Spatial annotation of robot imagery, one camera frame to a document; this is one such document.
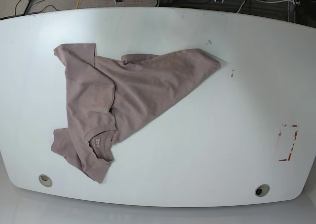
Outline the mauve t-shirt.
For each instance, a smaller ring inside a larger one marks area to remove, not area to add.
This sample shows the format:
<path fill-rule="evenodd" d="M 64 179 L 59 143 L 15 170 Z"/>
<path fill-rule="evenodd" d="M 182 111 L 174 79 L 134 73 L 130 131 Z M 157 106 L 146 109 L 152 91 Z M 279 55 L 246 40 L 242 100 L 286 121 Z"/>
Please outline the mauve t-shirt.
<path fill-rule="evenodd" d="M 62 44 L 68 126 L 54 131 L 51 150 L 101 183 L 127 139 L 189 95 L 221 68 L 201 49 L 164 55 L 97 56 L 95 44 Z"/>

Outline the right table grommet hole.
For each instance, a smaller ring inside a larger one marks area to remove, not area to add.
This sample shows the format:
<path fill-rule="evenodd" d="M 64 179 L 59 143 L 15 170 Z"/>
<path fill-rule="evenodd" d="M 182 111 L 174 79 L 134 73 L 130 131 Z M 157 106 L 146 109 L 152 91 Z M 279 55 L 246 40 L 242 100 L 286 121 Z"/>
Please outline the right table grommet hole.
<path fill-rule="evenodd" d="M 269 193 L 269 191 L 270 191 L 270 186 L 267 184 L 262 184 L 255 189 L 255 195 L 257 197 L 264 197 Z"/>

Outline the table grommet hole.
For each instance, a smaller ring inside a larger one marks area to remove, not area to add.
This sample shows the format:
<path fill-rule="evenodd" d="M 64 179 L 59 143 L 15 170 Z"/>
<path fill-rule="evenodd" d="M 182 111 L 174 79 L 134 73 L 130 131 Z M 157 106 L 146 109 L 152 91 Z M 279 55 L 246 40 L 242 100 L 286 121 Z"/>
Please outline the table grommet hole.
<path fill-rule="evenodd" d="M 255 195 L 257 197 L 264 197 L 269 193 L 269 191 L 270 191 L 270 186 L 267 184 L 262 184 L 255 189 Z"/>
<path fill-rule="evenodd" d="M 52 187 L 52 180 L 46 175 L 39 175 L 39 182 L 45 187 Z"/>

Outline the left table grommet hole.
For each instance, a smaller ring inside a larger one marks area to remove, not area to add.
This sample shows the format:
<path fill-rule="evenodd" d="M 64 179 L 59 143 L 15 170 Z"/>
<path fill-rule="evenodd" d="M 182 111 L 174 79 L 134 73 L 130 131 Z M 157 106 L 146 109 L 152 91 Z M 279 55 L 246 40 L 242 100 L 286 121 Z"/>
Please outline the left table grommet hole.
<path fill-rule="evenodd" d="M 39 175 L 39 182 L 45 187 L 52 187 L 52 180 L 46 175 Z"/>

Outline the red tape rectangle marking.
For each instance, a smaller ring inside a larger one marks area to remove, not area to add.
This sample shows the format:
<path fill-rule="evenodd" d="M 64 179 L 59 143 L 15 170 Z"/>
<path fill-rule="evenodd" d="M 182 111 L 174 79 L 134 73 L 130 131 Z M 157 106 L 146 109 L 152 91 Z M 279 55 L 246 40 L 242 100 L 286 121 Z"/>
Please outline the red tape rectangle marking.
<path fill-rule="evenodd" d="M 276 143 L 276 159 L 280 162 L 289 161 L 293 153 L 298 125 L 282 124 Z"/>

